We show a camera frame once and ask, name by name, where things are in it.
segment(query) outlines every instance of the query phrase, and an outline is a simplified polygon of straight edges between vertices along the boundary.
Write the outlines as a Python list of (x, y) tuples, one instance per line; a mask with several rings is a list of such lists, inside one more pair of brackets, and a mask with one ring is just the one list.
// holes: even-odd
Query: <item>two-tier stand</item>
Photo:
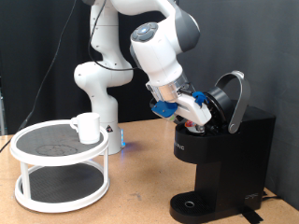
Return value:
[[(10, 152), (21, 163), (15, 187), (18, 202), (31, 210), (62, 213), (96, 202), (109, 188), (108, 134), (101, 127), (100, 141), (83, 145), (69, 125), (55, 120), (16, 133)], [(91, 161), (104, 153), (104, 167)]]

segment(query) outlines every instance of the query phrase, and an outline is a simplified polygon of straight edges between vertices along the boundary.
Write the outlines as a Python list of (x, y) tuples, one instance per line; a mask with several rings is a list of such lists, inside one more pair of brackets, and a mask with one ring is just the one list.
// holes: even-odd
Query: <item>mug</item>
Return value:
[(100, 115), (97, 113), (80, 114), (70, 120), (70, 126), (77, 131), (82, 144), (89, 145), (100, 140)]

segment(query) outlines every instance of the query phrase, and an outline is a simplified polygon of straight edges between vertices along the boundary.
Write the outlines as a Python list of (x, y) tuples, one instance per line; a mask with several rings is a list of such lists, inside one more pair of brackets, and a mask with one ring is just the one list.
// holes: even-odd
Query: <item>cable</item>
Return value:
[(114, 68), (105, 67), (105, 66), (103, 66), (102, 64), (98, 63), (98, 62), (93, 58), (93, 56), (92, 56), (92, 54), (91, 54), (91, 44), (92, 44), (92, 40), (93, 40), (93, 34), (94, 34), (95, 26), (96, 26), (97, 21), (99, 20), (100, 15), (101, 15), (101, 13), (102, 13), (102, 11), (103, 11), (103, 9), (104, 9), (104, 6), (105, 6), (105, 4), (106, 4), (106, 1), (107, 1), (107, 0), (104, 1), (103, 5), (102, 5), (102, 7), (101, 7), (101, 9), (100, 9), (100, 12), (99, 12), (99, 14), (97, 15), (97, 18), (96, 18), (96, 20), (95, 20), (95, 22), (94, 22), (93, 31), (92, 31), (92, 34), (91, 34), (90, 41), (89, 41), (89, 43), (88, 43), (88, 54), (90, 55), (90, 58), (91, 58), (97, 65), (99, 65), (99, 66), (101, 66), (101, 67), (103, 67), (103, 68), (106, 68), (107, 70), (111, 70), (111, 71), (131, 71), (131, 70), (139, 69), (138, 67), (134, 67), (134, 68), (124, 68), (124, 69), (114, 69)]
[[(36, 99), (35, 99), (35, 103), (34, 103), (33, 109), (32, 109), (32, 111), (29, 113), (29, 115), (27, 116), (27, 118), (25, 119), (25, 121), (22, 122), (22, 124), (21, 124), (21, 126), (20, 126), (20, 128), (18, 129), (17, 132), (19, 132), (21, 129), (23, 129), (23, 128), (26, 126), (28, 120), (32, 117), (32, 115), (33, 115), (33, 113), (34, 113), (34, 111), (35, 111), (35, 109), (36, 109), (37, 98), (38, 98), (39, 93), (40, 93), (40, 91), (41, 91), (41, 89), (42, 89), (42, 87), (43, 87), (43, 85), (44, 85), (44, 83), (45, 83), (45, 80), (47, 79), (47, 77), (48, 77), (48, 75), (49, 75), (49, 73), (50, 73), (51, 68), (53, 67), (53, 65), (54, 65), (54, 63), (55, 63), (55, 61), (56, 61), (56, 58), (57, 58), (57, 55), (58, 55), (58, 51), (59, 51), (59, 49), (60, 49), (60, 45), (61, 45), (61, 42), (62, 42), (62, 39), (63, 39), (63, 36), (64, 36), (64, 31), (65, 31), (65, 29), (66, 29), (66, 26), (67, 26), (69, 20), (71, 19), (72, 15), (73, 15), (73, 12), (74, 12), (74, 8), (75, 8), (75, 5), (76, 5), (76, 2), (77, 2), (77, 0), (74, 0), (74, 5), (73, 5), (73, 7), (72, 7), (72, 10), (71, 10), (71, 12), (70, 12), (70, 14), (69, 14), (69, 16), (68, 16), (68, 18), (67, 18), (67, 21), (66, 21), (66, 23), (65, 23), (65, 25), (64, 25), (64, 29), (63, 29), (63, 31), (62, 31), (62, 33), (61, 33), (61, 35), (60, 35), (60, 39), (59, 39), (59, 43), (58, 43), (58, 47), (57, 47), (57, 49), (56, 49), (54, 58), (53, 58), (53, 60), (52, 60), (52, 62), (51, 62), (51, 64), (50, 64), (50, 67), (49, 67), (49, 69), (48, 69), (46, 75), (44, 76), (43, 81), (42, 81), (41, 84), (40, 84), (39, 90), (38, 90), (37, 95), (36, 95)], [(6, 142), (6, 144), (0, 149), (0, 153), (4, 150), (4, 148), (6, 148), (6, 146), (10, 143), (10, 141), (11, 141), (11, 138), (10, 138), (9, 141)]]
[(279, 196), (273, 196), (273, 197), (263, 197), (262, 198), (262, 201), (264, 202), (264, 201), (267, 201), (267, 200), (269, 200), (269, 199), (282, 199), (281, 197), (279, 197)]

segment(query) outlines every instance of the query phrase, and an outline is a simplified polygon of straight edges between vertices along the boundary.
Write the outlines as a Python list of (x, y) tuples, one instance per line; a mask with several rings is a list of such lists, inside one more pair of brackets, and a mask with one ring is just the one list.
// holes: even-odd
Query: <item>black coffee machine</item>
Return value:
[[(234, 78), (240, 83), (236, 103), (222, 90)], [(205, 132), (190, 132), (184, 123), (176, 128), (176, 157), (197, 164), (194, 191), (170, 202), (171, 216), (182, 223), (250, 215), (263, 197), (275, 116), (248, 106), (250, 86), (237, 71), (224, 75), (205, 95), (212, 114)]]

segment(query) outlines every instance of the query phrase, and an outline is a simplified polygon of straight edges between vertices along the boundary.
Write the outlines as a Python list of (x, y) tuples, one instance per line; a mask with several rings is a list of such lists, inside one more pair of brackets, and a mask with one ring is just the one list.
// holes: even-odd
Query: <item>blue light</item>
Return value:
[(123, 141), (123, 129), (121, 129), (121, 148), (125, 147), (125, 142)]

